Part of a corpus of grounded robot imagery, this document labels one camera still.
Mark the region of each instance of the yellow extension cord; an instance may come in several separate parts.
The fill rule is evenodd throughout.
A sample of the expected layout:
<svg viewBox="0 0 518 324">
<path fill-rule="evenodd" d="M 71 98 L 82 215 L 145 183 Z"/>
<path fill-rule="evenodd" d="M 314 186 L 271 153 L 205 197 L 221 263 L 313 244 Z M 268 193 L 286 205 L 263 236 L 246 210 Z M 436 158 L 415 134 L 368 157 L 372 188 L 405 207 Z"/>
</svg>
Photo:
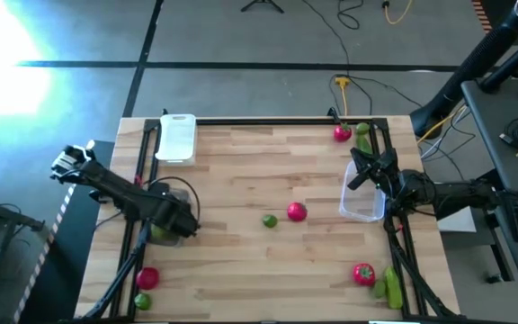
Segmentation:
<svg viewBox="0 0 518 324">
<path fill-rule="evenodd" d="M 467 109 L 467 106 L 466 105 L 462 105 L 462 107 L 460 107 L 457 111 L 455 111 L 454 113 L 450 114 L 449 116 L 445 117 L 445 119 L 443 119 L 442 121 L 439 121 L 437 122 L 430 130 L 428 130 L 421 139 L 419 139 L 419 141 L 417 141 L 417 143 L 421 143 L 422 141 L 424 141 L 429 135 L 431 135 L 432 132 L 434 132 L 436 129 L 438 129 L 439 127 L 441 127 L 445 122 L 447 122 L 449 119 L 453 118 L 457 113 L 461 113 L 462 111 L 464 111 L 465 109 Z"/>
<path fill-rule="evenodd" d="M 385 19 L 387 19 L 387 23 L 392 24 L 392 25 L 396 25 L 398 23 L 401 23 L 403 18 L 405 18 L 406 13 L 411 8 L 411 4 L 412 3 L 413 3 L 413 0 L 409 0 L 408 4 L 406 4 L 406 8 L 405 8 L 405 11 L 403 12 L 403 14 L 401 14 L 401 16 L 397 20 L 395 20 L 394 22 L 391 21 L 391 19 L 389 18 L 389 7 L 386 6 L 385 7 Z"/>
<path fill-rule="evenodd" d="M 349 111 L 347 110 L 347 99 L 345 99 L 345 87 L 341 87 L 341 94 L 343 95 L 343 107 L 345 110 L 345 116 L 349 115 Z"/>
</svg>

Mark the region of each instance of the lime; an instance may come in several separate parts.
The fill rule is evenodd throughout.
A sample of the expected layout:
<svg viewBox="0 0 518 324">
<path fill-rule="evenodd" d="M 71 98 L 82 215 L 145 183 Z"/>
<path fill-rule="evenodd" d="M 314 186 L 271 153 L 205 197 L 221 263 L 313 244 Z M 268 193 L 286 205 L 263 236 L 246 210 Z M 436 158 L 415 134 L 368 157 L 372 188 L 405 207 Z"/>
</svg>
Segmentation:
<svg viewBox="0 0 518 324">
<path fill-rule="evenodd" d="M 133 301 L 140 310 L 146 311 L 151 307 L 151 297 L 146 293 L 138 293 Z"/>
<path fill-rule="evenodd" d="M 355 132 L 358 134 L 358 135 L 365 135 L 369 132 L 369 129 L 371 127 L 369 127 L 369 124 L 366 123 L 366 122 L 362 122 L 360 124 L 357 125 L 357 127 L 355 128 Z"/>
<path fill-rule="evenodd" d="M 274 215 L 265 215 L 263 216 L 263 225 L 272 229 L 277 225 L 277 217 Z"/>
<path fill-rule="evenodd" d="M 155 224 L 151 224 L 151 238 L 153 239 L 165 239 L 167 231 L 156 226 Z"/>
<path fill-rule="evenodd" d="M 387 286 L 385 285 L 385 282 L 382 280 L 378 280 L 375 282 L 375 285 L 373 285 L 373 297 L 375 298 L 383 298 L 387 294 Z"/>
</svg>

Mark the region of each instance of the wooden table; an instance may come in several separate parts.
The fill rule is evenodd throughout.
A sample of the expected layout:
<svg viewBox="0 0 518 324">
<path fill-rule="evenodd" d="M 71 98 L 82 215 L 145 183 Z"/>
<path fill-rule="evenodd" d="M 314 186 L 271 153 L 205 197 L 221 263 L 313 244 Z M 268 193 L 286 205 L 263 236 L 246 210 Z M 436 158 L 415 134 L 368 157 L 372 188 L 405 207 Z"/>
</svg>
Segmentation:
<svg viewBox="0 0 518 324">
<path fill-rule="evenodd" d="M 143 124 L 122 119 L 113 151 L 111 170 L 130 181 Z M 399 167 L 422 170 L 409 118 L 388 117 L 388 126 Z M 144 266 L 159 269 L 162 282 L 149 292 L 151 310 L 139 310 L 136 321 L 399 319 L 400 310 L 352 282 L 356 263 L 371 263 L 382 274 L 391 255 L 382 221 L 356 222 L 338 212 L 353 142 L 335 143 L 331 132 L 328 125 L 200 126 L 196 166 L 160 167 L 158 175 L 180 176 L 195 187 L 202 227 L 182 247 L 147 246 Z M 148 172 L 146 166 L 144 178 Z M 360 194 L 362 210 L 369 209 L 373 191 Z M 292 201 L 307 205 L 306 221 L 287 220 Z M 103 206 L 99 221 L 115 212 Z M 275 229 L 263 226 L 266 213 L 279 217 Z M 459 311 L 435 218 L 414 214 L 409 221 L 421 274 Z M 112 281 L 124 224 L 119 218 L 95 232 L 77 315 Z M 129 282 L 121 305 L 127 305 Z M 406 286 L 416 313 L 408 278 Z"/>
</svg>

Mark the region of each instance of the cucumber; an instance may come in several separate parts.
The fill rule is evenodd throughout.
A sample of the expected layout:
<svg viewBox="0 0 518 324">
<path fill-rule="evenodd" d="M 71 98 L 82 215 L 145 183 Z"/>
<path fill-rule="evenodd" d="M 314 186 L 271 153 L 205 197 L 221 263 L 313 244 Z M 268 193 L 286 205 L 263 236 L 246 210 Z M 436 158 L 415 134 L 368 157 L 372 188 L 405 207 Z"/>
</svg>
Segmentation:
<svg viewBox="0 0 518 324">
<path fill-rule="evenodd" d="M 365 138 L 365 135 L 357 135 L 357 139 L 355 140 L 355 144 L 357 148 L 367 154 L 373 154 L 373 149 L 369 144 L 369 141 Z"/>
<path fill-rule="evenodd" d="M 399 278 L 392 265 L 385 269 L 385 284 L 387 286 L 388 307 L 392 310 L 400 310 L 403 307 L 403 293 L 401 293 Z"/>
</svg>

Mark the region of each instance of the clear plastic container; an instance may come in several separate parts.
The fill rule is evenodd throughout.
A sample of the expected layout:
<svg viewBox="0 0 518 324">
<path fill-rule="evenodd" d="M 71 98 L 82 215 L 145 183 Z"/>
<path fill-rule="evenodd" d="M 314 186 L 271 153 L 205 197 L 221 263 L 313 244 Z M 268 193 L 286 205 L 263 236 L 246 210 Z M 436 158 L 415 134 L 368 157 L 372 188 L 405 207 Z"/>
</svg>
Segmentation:
<svg viewBox="0 0 518 324">
<path fill-rule="evenodd" d="M 167 167 L 195 164 L 197 120 L 192 114 L 167 114 L 161 117 L 161 142 L 155 154 Z"/>
<path fill-rule="evenodd" d="M 371 180 L 365 181 L 357 190 L 347 185 L 357 176 L 357 166 L 351 161 L 345 171 L 339 213 L 355 221 L 378 221 L 385 213 L 385 194 Z"/>
</svg>

